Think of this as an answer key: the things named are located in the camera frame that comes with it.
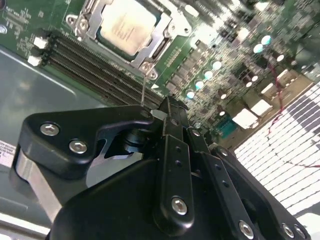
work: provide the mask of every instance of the red wire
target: red wire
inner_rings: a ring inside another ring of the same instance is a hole
[[[280,110],[277,114],[277,116],[273,119],[269,129],[268,129],[268,134],[267,134],[267,139],[268,141],[270,140],[269,138],[269,134],[271,133],[271,128],[272,126],[279,121],[280,117],[282,116],[282,112],[284,111],[284,104],[283,104],[283,99],[282,99],[282,89],[281,89],[281,86],[279,84],[279,81],[278,81],[278,77],[277,77],[277,73],[276,73],[276,70],[275,68],[269,63],[268,64],[268,67],[270,68],[272,74],[273,74],[273,77],[275,79],[275,86],[277,88],[277,96],[278,96],[278,99],[279,99],[279,104],[280,104]],[[320,168],[320,165],[305,165],[305,164],[296,164],[296,163],[293,163],[291,161],[283,161],[285,164],[291,164],[291,165],[294,165],[294,166],[299,166],[299,167],[304,167],[304,168]]]
[[[273,119],[269,129],[268,129],[268,135],[271,133],[271,128],[273,125],[275,125],[276,122],[278,122],[278,120],[280,119],[280,117],[282,116],[282,112],[284,111],[284,105],[283,105],[283,100],[282,100],[282,90],[281,90],[281,87],[280,87],[280,84],[279,84],[279,81],[278,81],[278,77],[277,77],[277,73],[276,73],[276,70],[275,68],[269,63],[269,68],[273,74],[273,77],[275,79],[275,87],[277,89],[277,96],[278,96],[278,99],[279,99],[279,104],[280,104],[280,110],[277,114],[277,116]]]

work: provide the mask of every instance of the sticker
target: sticker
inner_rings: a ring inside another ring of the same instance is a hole
[[[16,147],[0,140],[0,164],[11,168],[14,161]]]

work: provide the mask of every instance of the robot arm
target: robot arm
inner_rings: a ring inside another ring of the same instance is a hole
[[[134,152],[140,161],[86,186],[95,157]],[[10,180],[44,208],[48,240],[311,239],[227,149],[209,151],[173,97],[151,113],[132,105],[27,117]]]

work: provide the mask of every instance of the bolt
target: bolt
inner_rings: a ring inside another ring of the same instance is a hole
[[[173,118],[170,119],[170,122],[171,122],[173,125],[175,125],[175,126],[178,126],[178,125],[179,125],[178,121],[175,120],[175,119],[173,119]]]
[[[199,133],[197,130],[195,130],[195,129],[192,129],[192,133],[193,133],[194,135],[196,135],[197,137],[200,136],[200,133]]]
[[[303,239],[306,239],[306,235],[304,234],[304,232],[297,226],[297,225],[294,225],[294,229],[297,231],[297,233],[303,238]]]
[[[248,239],[254,239],[254,231],[252,231],[251,227],[245,221],[239,221],[239,228],[243,235],[245,235]]]
[[[140,114],[145,118],[149,118],[149,113],[145,110],[141,111]]]
[[[150,69],[149,64],[147,62],[144,62],[142,64],[142,70],[147,72],[149,69]]]
[[[86,30],[86,29],[88,28],[88,22],[87,22],[87,20],[82,19],[81,22],[80,22],[80,24],[79,24],[79,26],[80,26],[80,28],[81,28],[82,30]]]
[[[0,25],[0,34],[7,34],[8,30],[6,26]]]
[[[67,22],[70,24],[74,24],[75,20],[72,17],[68,17]]]
[[[73,140],[69,143],[69,148],[76,154],[84,154],[87,151],[87,145],[80,140]]]
[[[157,78],[157,75],[156,75],[154,72],[152,72],[152,73],[150,74],[150,78],[151,78],[151,79],[156,79],[156,78]]]
[[[44,135],[55,136],[59,133],[60,130],[57,125],[54,125],[52,123],[45,123],[41,125],[40,131]]]
[[[182,199],[178,197],[174,197],[171,201],[171,206],[177,214],[179,215],[187,214],[188,208],[186,203]]]
[[[228,156],[228,152],[223,147],[219,147],[219,151],[223,156]]]
[[[290,238],[294,238],[295,235],[294,235],[294,232],[288,227],[287,224],[283,223],[282,224],[282,228],[284,230],[284,232],[290,237]]]

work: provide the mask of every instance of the motherboard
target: motherboard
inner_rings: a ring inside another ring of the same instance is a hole
[[[317,82],[319,21],[318,0],[0,0],[0,45],[109,106],[176,96],[211,143]]]

